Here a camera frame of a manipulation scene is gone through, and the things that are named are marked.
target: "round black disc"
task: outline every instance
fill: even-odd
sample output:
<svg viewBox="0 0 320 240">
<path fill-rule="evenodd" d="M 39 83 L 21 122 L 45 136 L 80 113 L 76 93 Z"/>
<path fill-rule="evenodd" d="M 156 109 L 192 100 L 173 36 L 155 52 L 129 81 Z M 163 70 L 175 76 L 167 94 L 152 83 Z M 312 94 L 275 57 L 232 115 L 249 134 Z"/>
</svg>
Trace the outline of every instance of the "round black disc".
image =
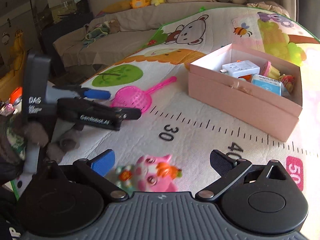
<svg viewBox="0 0 320 240">
<path fill-rule="evenodd" d="M 267 184 L 254 182 L 230 189 L 221 199 L 221 210 L 231 223 L 247 231 L 277 235 L 303 223 L 308 203 L 295 185 L 268 179 Z"/>
<path fill-rule="evenodd" d="M 39 182 L 26 198 L 22 195 L 17 213 L 28 231 L 53 237 L 68 235 L 92 224 L 100 216 L 103 206 L 103 199 L 96 190 L 49 179 Z"/>
</svg>

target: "pink plastic sieve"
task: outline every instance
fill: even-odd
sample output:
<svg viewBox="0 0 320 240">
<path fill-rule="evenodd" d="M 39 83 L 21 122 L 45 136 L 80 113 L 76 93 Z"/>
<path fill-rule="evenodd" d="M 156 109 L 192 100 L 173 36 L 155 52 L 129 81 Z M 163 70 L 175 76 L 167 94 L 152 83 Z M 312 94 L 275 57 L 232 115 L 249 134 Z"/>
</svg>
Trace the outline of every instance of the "pink plastic sieve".
<svg viewBox="0 0 320 240">
<path fill-rule="evenodd" d="M 143 113 L 151 106 L 152 98 L 150 94 L 176 81 L 177 78 L 172 76 L 154 87 L 151 87 L 147 91 L 142 91 L 140 88 L 135 86 L 123 87 L 117 91 L 111 106 L 138 108 Z"/>
</svg>

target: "open box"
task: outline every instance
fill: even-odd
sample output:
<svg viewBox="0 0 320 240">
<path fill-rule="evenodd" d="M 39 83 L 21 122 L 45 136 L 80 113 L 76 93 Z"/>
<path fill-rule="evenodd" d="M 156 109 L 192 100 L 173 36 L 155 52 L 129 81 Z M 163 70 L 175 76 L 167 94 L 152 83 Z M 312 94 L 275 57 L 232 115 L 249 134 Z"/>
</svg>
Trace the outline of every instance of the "open box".
<svg viewBox="0 0 320 240">
<path fill-rule="evenodd" d="M 223 64 L 250 60 L 263 68 L 267 61 L 281 74 L 293 75 L 291 100 L 249 82 L 220 73 Z M 299 121 L 302 111 L 300 68 L 272 55 L 229 44 L 191 63 L 189 95 L 285 142 Z"/>
</svg>

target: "pink cat toy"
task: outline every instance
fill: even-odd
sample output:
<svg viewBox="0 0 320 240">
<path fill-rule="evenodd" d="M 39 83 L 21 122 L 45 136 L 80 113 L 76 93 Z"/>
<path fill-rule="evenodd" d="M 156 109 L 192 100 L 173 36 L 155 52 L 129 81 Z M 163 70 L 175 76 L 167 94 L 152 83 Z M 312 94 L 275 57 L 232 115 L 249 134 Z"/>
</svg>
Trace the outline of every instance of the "pink cat toy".
<svg viewBox="0 0 320 240">
<path fill-rule="evenodd" d="M 133 191 L 145 192 L 176 192 L 173 180 L 181 177 L 181 170 L 171 166 L 168 162 L 171 155 L 154 157 L 144 155 L 136 165 L 116 168 L 118 181 L 116 185 L 131 194 Z"/>
</svg>

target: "gray ribbed panel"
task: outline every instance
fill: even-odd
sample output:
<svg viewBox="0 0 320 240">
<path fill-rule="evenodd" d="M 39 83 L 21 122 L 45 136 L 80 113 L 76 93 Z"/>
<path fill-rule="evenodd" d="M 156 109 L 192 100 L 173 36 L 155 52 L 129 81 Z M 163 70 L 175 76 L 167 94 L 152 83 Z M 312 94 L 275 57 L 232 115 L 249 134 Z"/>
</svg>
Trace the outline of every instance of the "gray ribbed panel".
<svg viewBox="0 0 320 240">
<path fill-rule="evenodd" d="M 134 198 L 109 205 L 91 226 L 57 240 L 306 240 L 295 232 L 261 237 L 227 223 L 215 205 L 194 200 L 188 192 L 135 193 Z M 26 233 L 22 240 L 52 238 Z"/>
</svg>

